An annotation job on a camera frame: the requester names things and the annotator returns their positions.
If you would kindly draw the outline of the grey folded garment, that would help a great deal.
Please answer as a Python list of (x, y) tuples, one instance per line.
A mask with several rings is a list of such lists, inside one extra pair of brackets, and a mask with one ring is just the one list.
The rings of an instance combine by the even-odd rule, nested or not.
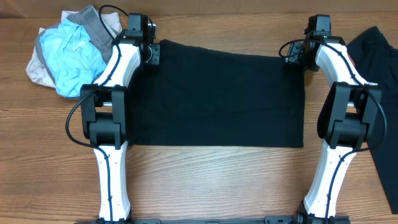
[(99, 15), (92, 5), (79, 12), (63, 11), (59, 23), (39, 29), (26, 73), (32, 82), (77, 99), (81, 86), (104, 72), (112, 55), (111, 38), (120, 32), (116, 12)]

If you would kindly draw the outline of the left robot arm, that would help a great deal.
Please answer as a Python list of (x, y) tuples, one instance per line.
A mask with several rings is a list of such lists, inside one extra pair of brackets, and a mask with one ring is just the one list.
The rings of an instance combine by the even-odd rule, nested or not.
[(158, 65), (156, 27), (147, 32), (123, 30), (102, 75), (80, 91), (83, 134), (99, 170), (101, 206), (97, 223), (131, 223), (126, 186), (127, 135), (130, 131), (127, 87), (144, 64)]

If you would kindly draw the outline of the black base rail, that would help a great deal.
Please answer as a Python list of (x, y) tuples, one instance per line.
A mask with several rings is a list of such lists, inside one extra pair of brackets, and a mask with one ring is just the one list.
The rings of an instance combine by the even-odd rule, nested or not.
[(128, 218), (126, 221), (104, 221), (102, 219), (91, 222), (78, 222), (78, 224), (350, 224), (349, 217), (336, 217), (325, 220), (296, 214), (294, 216), (266, 216), (264, 218), (234, 218), (234, 219), (206, 219), (206, 220), (160, 220), (160, 219), (137, 219)]

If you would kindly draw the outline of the light blue folded shirt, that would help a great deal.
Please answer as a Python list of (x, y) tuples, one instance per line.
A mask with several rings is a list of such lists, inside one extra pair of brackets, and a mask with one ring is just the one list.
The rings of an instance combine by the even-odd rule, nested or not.
[(55, 80), (56, 92), (65, 98), (78, 98), (82, 85), (93, 83), (106, 68), (84, 26), (68, 19), (45, 30), (39, 37), (39, 47)]

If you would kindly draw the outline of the black t-shirt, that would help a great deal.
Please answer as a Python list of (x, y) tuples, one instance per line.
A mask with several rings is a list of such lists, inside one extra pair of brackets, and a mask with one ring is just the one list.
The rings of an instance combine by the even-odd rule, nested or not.
[(133, 144), (303, 146), (303, 70), (279, 57), (162, 40), (129, 93)]

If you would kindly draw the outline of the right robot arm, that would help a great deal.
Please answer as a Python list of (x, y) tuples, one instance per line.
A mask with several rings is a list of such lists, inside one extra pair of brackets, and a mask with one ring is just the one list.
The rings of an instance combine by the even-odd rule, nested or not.
[(322, 149), (308, 194), (296, 223), (349, 223), (336, 215), (336, 202), (346, 171), (373, 134), (377, 115), (384, 116), (381, 91), (357, 72), (341, 37), (316, 35), (291, 40), (286, 63), (323, 70), (330, 91), (317, 121)]

